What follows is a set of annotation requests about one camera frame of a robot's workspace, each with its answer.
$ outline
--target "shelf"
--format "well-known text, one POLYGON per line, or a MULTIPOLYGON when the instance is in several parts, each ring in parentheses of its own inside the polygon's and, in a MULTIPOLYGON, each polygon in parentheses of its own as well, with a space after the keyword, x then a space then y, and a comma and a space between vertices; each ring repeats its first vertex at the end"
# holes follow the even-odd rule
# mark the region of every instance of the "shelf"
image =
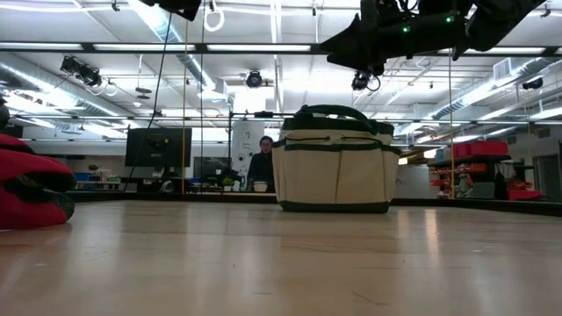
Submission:
MULTIPOLYGON (((463 157, 455 159, 455 166, 461 163, 479 163, 479 162, 501 162, 511 159, 510 155, 474 155, 470 157, 463 157)), ((434 162, 428 164, 428 167, 448 167, 450 166, 450 161, 445 162, 434 162)))

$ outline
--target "canvas tote bag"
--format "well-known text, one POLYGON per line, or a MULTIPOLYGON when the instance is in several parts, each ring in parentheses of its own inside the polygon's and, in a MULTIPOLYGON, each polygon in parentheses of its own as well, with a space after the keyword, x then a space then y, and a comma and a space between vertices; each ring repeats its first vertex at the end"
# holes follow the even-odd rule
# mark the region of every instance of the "canvas tote bag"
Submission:
POLYGON ((400 157, 393 132, 346 106, 303 106, 273 144, 277 201, 288 212, 387 212, 400 157))

